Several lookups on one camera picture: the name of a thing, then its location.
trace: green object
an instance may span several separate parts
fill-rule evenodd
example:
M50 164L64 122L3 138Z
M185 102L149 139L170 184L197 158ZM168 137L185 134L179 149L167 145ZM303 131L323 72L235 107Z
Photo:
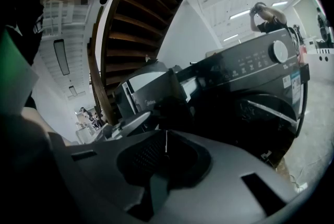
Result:
M0 34L0 113L20 115L37 80L38 76L3 29Z

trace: staircase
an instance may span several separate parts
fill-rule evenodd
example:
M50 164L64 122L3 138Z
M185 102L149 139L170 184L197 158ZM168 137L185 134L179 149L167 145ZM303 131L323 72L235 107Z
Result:
M101 79L113 109L112 96L130 74L143 67L146 57L156 58L182 0L113 0L104 29Z

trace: white sticker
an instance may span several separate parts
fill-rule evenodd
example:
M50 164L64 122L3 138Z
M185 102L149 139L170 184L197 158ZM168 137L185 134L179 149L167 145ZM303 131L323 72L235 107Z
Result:
M291 77L292 77L292 79L291 79L291 84L292 84L292 104L295 104L301 98L301 76L298 73L297 76L291 76Z
M284 85L284 88L291 86L290 75L283 77L283 85Z

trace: black shirt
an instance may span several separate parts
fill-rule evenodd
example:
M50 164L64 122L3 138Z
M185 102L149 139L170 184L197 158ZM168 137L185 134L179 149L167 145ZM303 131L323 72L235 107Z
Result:
M1 26L6 26L21 54L31 65L42 38L40 0L1 0Z
M282 28L287 29L287 24L281 23L275 16L272 21L265 21L257 26L261 33L270 33Z

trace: floor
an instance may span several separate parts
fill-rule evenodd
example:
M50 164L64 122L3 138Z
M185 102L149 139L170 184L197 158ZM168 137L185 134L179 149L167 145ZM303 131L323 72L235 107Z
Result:
M334 83L310 80L301 133L284 156L291 182L316 183L334 153Z

